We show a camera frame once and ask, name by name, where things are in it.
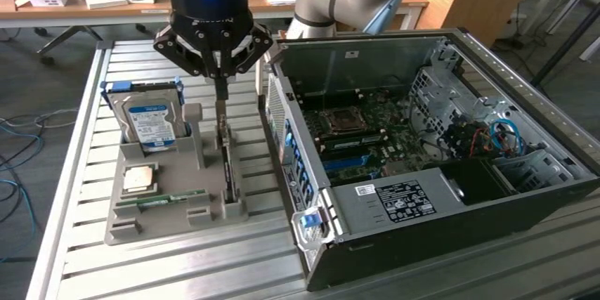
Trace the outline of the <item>black graphics card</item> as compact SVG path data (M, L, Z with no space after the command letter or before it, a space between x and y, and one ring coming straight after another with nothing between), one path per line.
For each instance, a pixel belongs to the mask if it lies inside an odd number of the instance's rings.
M223 155L223 165L225 174L225 203L237 201L237 192L235 187L235 177L231 158L231 132L227 124L225 101L229 97L227 80L224 78L215 80L216 89L216 120L217 120L217 145Z

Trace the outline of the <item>desk leg with casters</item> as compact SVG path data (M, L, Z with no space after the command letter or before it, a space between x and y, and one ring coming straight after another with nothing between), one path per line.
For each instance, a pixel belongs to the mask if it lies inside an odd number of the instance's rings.
M39 56L40 63L43 65L53 65L55 59L53 57L48 56L47 53L57 47L61 43L64 43L72 36L76 35L76 33L83 32L88 34L92 38L95 38L96 41L101 41L103 38L97 34L96 30L87 25L75 25L69 26L61 34L59 34L44 46L43 48L36 52Z

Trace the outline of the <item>blue case latch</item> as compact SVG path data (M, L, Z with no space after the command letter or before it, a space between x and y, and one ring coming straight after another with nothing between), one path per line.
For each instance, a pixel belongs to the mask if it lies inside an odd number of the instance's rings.
M319 213L305 214L300 217L303 228L313 228L323 224L323 218Z

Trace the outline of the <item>grey power supply unit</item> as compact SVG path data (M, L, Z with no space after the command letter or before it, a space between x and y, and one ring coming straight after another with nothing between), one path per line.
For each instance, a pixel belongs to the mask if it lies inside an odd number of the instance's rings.
M464 193L439 168L332 189L343 235L356 239L441 218L465 207Z

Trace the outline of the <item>perforated metal drive cage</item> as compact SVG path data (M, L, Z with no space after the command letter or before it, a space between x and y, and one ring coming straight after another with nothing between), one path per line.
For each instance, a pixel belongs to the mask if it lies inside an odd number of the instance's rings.
M409 89L409 121L433 152L453 159L471 157L476 97L449 70L420 68Z

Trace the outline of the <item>green motherboard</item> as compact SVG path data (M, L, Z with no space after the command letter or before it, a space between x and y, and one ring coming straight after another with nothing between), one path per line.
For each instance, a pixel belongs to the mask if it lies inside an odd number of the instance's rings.
M324 110L355 106L360 109L368 129L365 131L329 134L324 131L320 114ZM364 166L325 171L332 186L359 183L424 169L444 158L444 153L427 152L425 142L409 123L411 100L388 89L363 91L356 89L335 95L311 96L301 101L301 111L321 163L327 160L371 155ZM381 135L383 141L339 150L325 150L329 139Z

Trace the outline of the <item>blue expansion slot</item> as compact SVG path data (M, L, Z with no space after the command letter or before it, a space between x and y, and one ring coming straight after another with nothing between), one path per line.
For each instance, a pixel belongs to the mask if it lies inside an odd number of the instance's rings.
M347 158L327 160L323 162L324 170L332 171L364 166L369 160L369 157L371 155L359 155Z

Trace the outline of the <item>black open PC case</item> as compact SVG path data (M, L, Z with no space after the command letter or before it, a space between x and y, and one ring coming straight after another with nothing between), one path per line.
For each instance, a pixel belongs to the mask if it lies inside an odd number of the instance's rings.
M600 188L600 142L465 30L285 38L265 59L261 117L311 291L523 232ZM471 157L444 154L421 169L439 168L456 182L465 207L439 219L352 239L343 235L336 186L324 171L301 101L356 89L388 89L407 100L424 66L449 70L476 97ZM520 193L492 160L536 150L555 156L575 180ZM300 217L312 213L324 222L303 228Z

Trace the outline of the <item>hard disk with blue bracket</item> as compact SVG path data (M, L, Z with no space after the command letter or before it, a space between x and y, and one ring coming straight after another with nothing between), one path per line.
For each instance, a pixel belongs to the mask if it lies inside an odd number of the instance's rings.
M101 97L121 129L121 142L137 143L145 153L173 149L189 136L183 119L183 89L179 77L171 81L101 82Z

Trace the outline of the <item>CPU socket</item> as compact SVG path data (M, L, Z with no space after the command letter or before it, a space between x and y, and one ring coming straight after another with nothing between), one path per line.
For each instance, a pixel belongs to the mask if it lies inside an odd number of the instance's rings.
M368 129L360 109L355 106L324 110L320 114L320 120L324 131L333 135L365 131Z

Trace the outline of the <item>silver disk bay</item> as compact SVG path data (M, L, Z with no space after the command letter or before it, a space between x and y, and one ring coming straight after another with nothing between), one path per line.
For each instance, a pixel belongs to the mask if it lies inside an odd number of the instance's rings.
M520 157L500 157L492 162L520 193L575 180L565 166L545 150Z

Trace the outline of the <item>CPU with metal lid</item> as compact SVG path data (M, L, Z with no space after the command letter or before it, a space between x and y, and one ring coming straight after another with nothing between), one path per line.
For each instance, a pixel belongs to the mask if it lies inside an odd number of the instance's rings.
M128 193L144 191L153 182L153 168L149 166L129 167L125 170L123 188Z

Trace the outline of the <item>installed green RAM stick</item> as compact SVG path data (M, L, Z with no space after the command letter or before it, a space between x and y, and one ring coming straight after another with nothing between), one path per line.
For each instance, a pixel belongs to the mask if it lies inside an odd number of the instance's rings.
M324 141L325 150L339 150L343 148L359 147L363 145L371 145L383 141L384 137L381 135L373 136L353 136L337 139L329 139Z

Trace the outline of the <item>grey parts rack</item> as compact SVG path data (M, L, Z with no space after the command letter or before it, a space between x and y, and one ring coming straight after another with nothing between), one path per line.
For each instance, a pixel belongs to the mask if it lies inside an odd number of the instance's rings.
M173 149L145 153L137 143L119 146L104 237L104 243L108 245L228 226L249 218L241 166L235 149L236 139L231 128L231 158L237 201L227 204L217 125L209 131L200 130L203 113L199 104L188 103L183 106L183 119L191 127L191 134L176 140ZM141 166L153 168L152 185L144 191L128 193L123 188L125 170ZM185 202L148 208L115 205L124 200L200 189L207 192L191 197Z

